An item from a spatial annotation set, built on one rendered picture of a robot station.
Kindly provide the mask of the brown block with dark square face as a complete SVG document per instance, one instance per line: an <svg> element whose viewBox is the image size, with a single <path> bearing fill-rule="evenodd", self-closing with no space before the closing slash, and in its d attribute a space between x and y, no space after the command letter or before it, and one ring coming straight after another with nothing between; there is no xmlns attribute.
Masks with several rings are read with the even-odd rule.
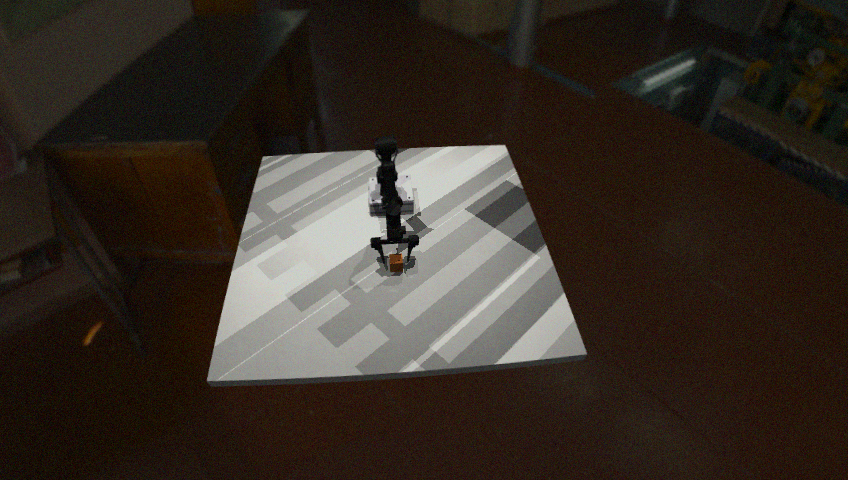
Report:
<svg viewBox="0 0 848 480"><path fill-rule="evenodd" d="M402 254L389 254L390 272L403 272Z"/></svg>

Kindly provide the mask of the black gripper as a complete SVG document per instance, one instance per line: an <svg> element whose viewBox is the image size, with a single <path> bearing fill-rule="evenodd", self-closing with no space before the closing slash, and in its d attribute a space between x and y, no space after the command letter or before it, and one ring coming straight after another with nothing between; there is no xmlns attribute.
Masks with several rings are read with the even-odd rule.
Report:
<svg viewBox="0 0 848 480"><path fill-rule="evenodd" d="M373 238L370 239L371 248L378 250L384 264L385 264L385 260L384 260L384 254L383 254L383 249L382 249L383 244L408 243L407 262L409 262L409 258L410 258L410 254L411 254L412 249L415 248L416 245L419 245L419 236L418 235L409 235L408 238L392 237L392 238L388 239L388 229L390 228L389 226L392 226L392 228L397 228L397 226L399 226L399 225L401 226L401 223L399 223L399 222L390 222L390 223L386 224L386 226L387 226L387 239L385 239L385 240L381 240L380 237L373 237Z"/></svg>

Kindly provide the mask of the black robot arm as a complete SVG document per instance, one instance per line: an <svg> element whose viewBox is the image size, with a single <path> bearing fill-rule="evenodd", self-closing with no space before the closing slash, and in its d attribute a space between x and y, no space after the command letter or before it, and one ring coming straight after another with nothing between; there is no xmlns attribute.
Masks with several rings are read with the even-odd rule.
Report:
<svg viewBox="0 0 848 480"><path fill-rule="evenodd" d="M398 179L398 172L395 169L395 158L398 153L397 149L397 141L394 138L394 135L386 136L386 137L377 137L375 142L375 150L376 156L381 166L377 168L376 178L377 184L380 183L380 195L382 203L382 209L386 209L386 224L390 222L399 222L401 223L401 207L403 205L402 199L398 196L398 191L395 189L395 182ZM391 161L391 155L396 154ZM378 151L378 153L377 153ZM378 157L380 155L380 158ZM397 228L392 228L389 226L388 229L388 239L392 237L402 237L403 234L406 234L405 226L397 226Z"/></svg>

